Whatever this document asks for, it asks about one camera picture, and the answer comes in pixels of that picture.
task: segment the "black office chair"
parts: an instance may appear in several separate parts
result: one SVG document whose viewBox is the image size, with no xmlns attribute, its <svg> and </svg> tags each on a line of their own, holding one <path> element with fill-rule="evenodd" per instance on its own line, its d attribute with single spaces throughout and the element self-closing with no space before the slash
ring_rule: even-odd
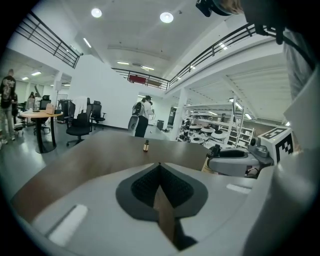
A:
<svg viewBox="0 0 320 256">
<path fill-rule="evenodd" d="M 90 117 L 91 119 L 91 132 L 92 132 L 92 126 L 93 126 L 93 121 L 96 122 L 96 125 L 94 126 L 94 129 L 96 129 L 96 126 L 99 124 L 99 122 L 102 122 L 105 119 L 105 114 L 103 113 L 103 117 L 101 117 L 101 102 L 100 101 L 94 101 L 93 102 L 93 107 L 92 107 L 92 115 Z"/>
<path fill-rule="evenodd" d="M 72 136 L 77 136 L 78 139 L 68 141 L 66 143 L 67 147 L 69 146 L 69 143 L 75 142 L 75 145 L 77 145 L 78 143 L 82 142 L 83 139 L 81 138 L 81 136 L 88 135 L 91 130 L 90 115 L 92 113 L 92 105 L 87 105 L 86 112 L 83 113 L 82 111 L 82 113 L 78 114 L 76 119 L 72 117 L 75 113 L 75 108 L 75 104 L 71 102 L 69 108 L 69 114 L 71 116 L 65 117 L 67 126 L 66 133 Z"/>
<path fill-rule="evenodd" d="M 46 110 L 47 104 L 51 103 L 51 99 L 49 99 L 49 95 L 43 95 L 42 100 L 40 100 L 39 110 Z M 45 134 L 45 129 L 48 129 L 49 132 L 51 131 L 49 127 L 46 127 L 46 121 L 49 117 L 41 118 L 41 131 Z M 36 118 L 31 118 L 32 122 L 36 122 Z M 33 129 L 33 135 L 36 135 L 36 128 Z"/>
</svg>

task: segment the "small bottle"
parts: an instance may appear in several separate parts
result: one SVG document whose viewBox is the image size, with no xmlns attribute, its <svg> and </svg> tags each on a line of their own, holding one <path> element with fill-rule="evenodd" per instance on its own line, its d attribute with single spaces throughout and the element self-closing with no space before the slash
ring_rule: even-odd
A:
<svg viewBox="0 0 320 256">
<path fill-rule="evenodd" d="M 146 140 L 143 145 L 143 151 L 148 152 L 148 150 L 149 150 L 149 140 Z"/>
<path fill-rule="evenodd" d="M 203 167 L 201 169 L 201 172 L 205 172 L 205 173 L 211 173 L 211 174 L 214 174 L 216 173 L 215 171 L 211 170 L 208 166 L 208 160 L 210 158 L 214 158 L 214 157 L 219 157 L 219 154 L 220 154 L 220 146 L 218 144 L 216 144 L 210 153 L 206 154 L 206 158 L 205 158 L 205 162 L 203 164 Z"/>
</svg>

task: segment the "table leg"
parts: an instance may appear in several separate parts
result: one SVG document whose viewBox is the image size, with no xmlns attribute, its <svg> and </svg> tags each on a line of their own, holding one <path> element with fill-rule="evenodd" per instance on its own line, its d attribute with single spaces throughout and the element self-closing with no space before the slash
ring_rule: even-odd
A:
<svg viewBox="0 0 320 256">
<path fill-rule="evenodd" d="M 51 124 L 51 137 L 52 137 L 52 144 L 54 147 L 56 147 L 56 138 L 55 138 L 55 129 L 54 129 L 54 117 L 52 116 L 50 118 L 50 124 Z"/>
<path fill-rule="evenodd" d="M 39 153 L 44 152 L 42 138 L 41 138 L 41 118 L 35 119 L 35 131 L 36 131 L 36 140 L 38 142 Z"/>
</svg>

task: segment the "bottle label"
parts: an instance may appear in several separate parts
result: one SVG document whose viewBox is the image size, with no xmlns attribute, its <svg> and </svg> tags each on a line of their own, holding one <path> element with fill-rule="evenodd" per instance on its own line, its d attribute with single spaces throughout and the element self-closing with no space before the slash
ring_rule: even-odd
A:
<svg viewBox="0 0 320 256">
<path fill-rule="evenodd" d="M 212 173 L 214 173 L 214 172 L 213 172 L 213 171 L 209 168 L 209 166 L 207 165 L 208 159 L 209 159 L 209 157 L 206 157 L 206 158 L 205 158 L 205 162 L 204 162 L 204 164 L 203 164 L 203 167 L 202 167 L 201 172 L 205 172 L 205 173 L 210 173 L 210 174 L 212 174 Z"/>
</svg>

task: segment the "wooden table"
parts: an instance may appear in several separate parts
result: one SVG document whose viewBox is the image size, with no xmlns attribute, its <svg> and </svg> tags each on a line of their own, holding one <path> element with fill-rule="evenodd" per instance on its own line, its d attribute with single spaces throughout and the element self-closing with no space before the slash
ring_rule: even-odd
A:
<svg viewBox="0 0 320 256">
<path fill-rule="evenodd" d="M 149 139 L 100 131 L 72 147 L 27 182 L 12 198 L 17 213 L 31 222 L 45 207 L 88 180 L 150 163 L 201 170 L 209 149 L 200 144 Z"/>
<path fill-rule="evenodd" d="M 39 154 L 48 153 L 56 148 L 55 129 L 54 129 L 54 117 L 62 116 L 63 112 L 59 114 L 47 114 L 45 110 L 39 110 L 39 112 L 25 111 L 21 113 L 24 118 L 35 119 L 36 140 L 38 142 L 38 148 L 35 150 Z M 41 118 L 51 118 L 51 137 L 52 143 L 49 141 L 43 142 L 41 137 Z"/>
</svg>

